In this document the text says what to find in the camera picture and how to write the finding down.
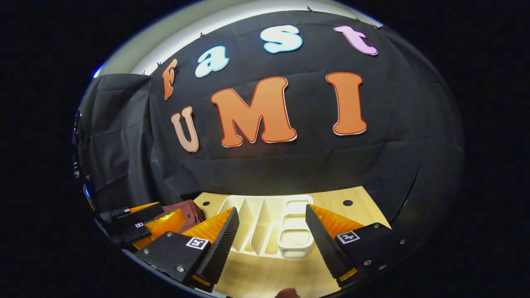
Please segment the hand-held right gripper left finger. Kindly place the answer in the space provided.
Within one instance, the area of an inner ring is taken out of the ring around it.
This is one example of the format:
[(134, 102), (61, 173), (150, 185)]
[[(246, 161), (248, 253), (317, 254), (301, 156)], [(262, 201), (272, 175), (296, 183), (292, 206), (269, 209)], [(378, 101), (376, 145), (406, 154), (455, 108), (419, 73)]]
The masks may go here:
[(166, 230), (134, 255), (149, 269), (184, 286), (211, 292), (223, 272), (239, 224), (237, 208), (233, 207), (183, 233)]

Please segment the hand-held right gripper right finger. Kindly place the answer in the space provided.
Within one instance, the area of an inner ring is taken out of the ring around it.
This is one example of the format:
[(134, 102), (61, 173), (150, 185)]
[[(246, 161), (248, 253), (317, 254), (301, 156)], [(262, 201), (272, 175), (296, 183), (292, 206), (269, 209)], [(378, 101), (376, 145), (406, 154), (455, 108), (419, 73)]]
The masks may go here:
[(408, 254), (405, 239), (382, 223), (363, 225), (311, 204), (306, 223), (339, 287), (367, 281)]

